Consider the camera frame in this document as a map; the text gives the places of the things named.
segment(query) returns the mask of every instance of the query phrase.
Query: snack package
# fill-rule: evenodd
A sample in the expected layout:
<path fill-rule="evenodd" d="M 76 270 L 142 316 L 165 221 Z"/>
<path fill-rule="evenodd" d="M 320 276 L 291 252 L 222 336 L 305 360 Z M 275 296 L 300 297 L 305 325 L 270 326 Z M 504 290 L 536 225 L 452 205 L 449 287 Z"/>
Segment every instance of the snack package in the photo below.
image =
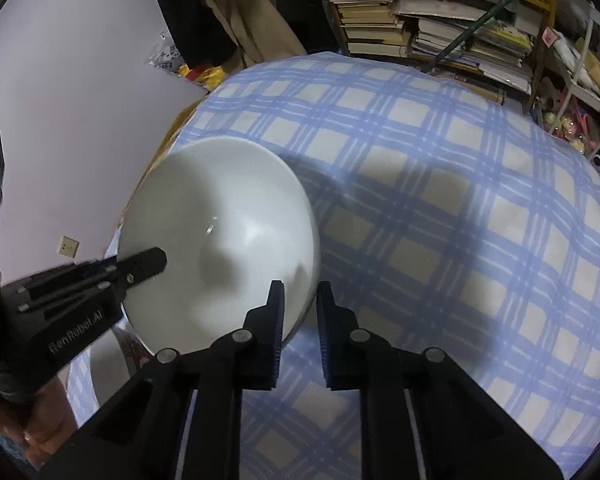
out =
<path fill-rule="evenodd" d="M 578 49 L 578 52 L 582 54 L 582 49 L 584 48 L 584 38 L 580 38 L 578 41 L 576 41 L 576 48 Z M 589 72 L 593 81 L 595 81 L 600 88 L 600 62 L 595 54 L 593 54 L 593 52 L 590 50 L 587 51 L 587 55 L 584 59 L 584 66 L 586 67 L 587 72 Z"/>
<path fill-rule="evenodd" d="M 190 68 L 182 59 L 178 47 L 168 32 L 160 35 L 161 41 L 151 50 L 146 62 L 169 72 L 177 77 L 183 77 L 197 83 L 208 91 L 215 90 L 228 77 L 222 66 L 201 64 Z"/>

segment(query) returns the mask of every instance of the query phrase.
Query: beige coat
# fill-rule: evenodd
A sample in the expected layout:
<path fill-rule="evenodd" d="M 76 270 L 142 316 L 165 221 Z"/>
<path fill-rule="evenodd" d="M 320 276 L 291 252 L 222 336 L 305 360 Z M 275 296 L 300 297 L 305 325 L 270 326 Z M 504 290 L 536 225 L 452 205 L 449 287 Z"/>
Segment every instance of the beige coat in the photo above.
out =
<path fill-rule="evenodd" d="M 306 51 L 269 0 L 203 0 L 238 45 L 234 72 L 255 63 L 305 56 Z"/>

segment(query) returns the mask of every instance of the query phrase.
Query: green pole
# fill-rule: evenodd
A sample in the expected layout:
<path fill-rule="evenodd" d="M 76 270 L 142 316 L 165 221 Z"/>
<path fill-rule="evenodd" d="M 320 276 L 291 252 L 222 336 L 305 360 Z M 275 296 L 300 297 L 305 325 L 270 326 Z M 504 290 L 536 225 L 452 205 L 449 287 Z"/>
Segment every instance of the green pole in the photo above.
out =
<path fill-rule="evenodd" d="M 468 40 L 476 30 L 478 30 L 485 23 L 487 23 L 493 16 L 495 16 L 498 12 L 504 9 L 504 7 L 509 5 L 512 1 L 513 0 L 500 0 L 499 3 L 495 4 L 493 7 L 491 7 L 491 9 L 487 10 L 487 12 L 485 12 L 480 18 L 478 18 L 471 24 L 471 27 L 469 27 L 462 34 L 460 34 L 460 36 L 458 36 L 457 38 L 455 38 L 455 40 L 449 43 L 449 45 L 446 46 L 445 49 L 442 52 L 440 52 L 434 59 L 429 61 L 424 67 L 424 73 L 431 72 L 434 69 L 434 67 L 440 61 L 445 59 L 445 57 L 448 56 L 451 52 L 453 52 L 453 50 L 459 44 L 461 44 L 465 40 Z"/>

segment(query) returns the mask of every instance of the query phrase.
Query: bed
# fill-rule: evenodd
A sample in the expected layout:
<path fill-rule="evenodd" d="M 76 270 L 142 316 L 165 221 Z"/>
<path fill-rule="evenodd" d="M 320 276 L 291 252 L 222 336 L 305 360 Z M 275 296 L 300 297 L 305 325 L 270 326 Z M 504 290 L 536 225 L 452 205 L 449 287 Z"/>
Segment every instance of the bed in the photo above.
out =
<path fill-rule="evenodd" d="M 298 175 L 321 278 L 360 325 L 445 349 L 565 478 L 587 462 L 600 444 L 600 174 L 583 156 L 452 82 L 330 53 L 235 75 L 171 149 L 216 135 L 254 140 Z M 83 423 L 88 352 L 69 396 Z M 275 391 L 245 393 L 241 453 L 241 478 L 360 477 L 357 394 L 325 388 L 314 309 Z"/>

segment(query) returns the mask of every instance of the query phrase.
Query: plastic bag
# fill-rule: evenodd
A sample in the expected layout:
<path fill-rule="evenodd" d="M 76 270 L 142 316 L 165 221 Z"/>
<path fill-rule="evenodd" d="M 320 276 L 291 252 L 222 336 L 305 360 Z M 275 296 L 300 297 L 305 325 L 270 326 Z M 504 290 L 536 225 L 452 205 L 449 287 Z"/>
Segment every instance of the plastic bag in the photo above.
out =
<path fill-rule="evenodd" d="M 168 32 L 163 32 L 160 37 L 162 41 L 154 46 L 147 58 L 147 64 L 169 72 L 177 77 L 183 77 L 203 86 L 210 92 L 215 90 L 228 77 L 228 73 L 222 66 L 202 64 L 190 68 L 180 55 L 178 47 Z"/>
<path fill-rule="evenodd" d="M 569 72 L 573 74 L 576 72 L 576 68 L 578 67 L 580 53 L 575 49 L 575 47 L 572 47 L 569 44 L 561 32 L 558 32 L 557 34 L 560 36 L 560 38 L 554 41 L 554 52 L 558 55 L 567 69 L 569 69 Z M 580 69 L 580 74 L 578 75 L 578 84 L 584 86 L 584 88 L 593 90 L 596 94 L 600 94 L 600 88 L 598 88 L 598 85 L 596 85 L 593 79 L 589 76 L 589 72 L 587 72 L 587 69 L 584 67 L 584 65 Z"/>

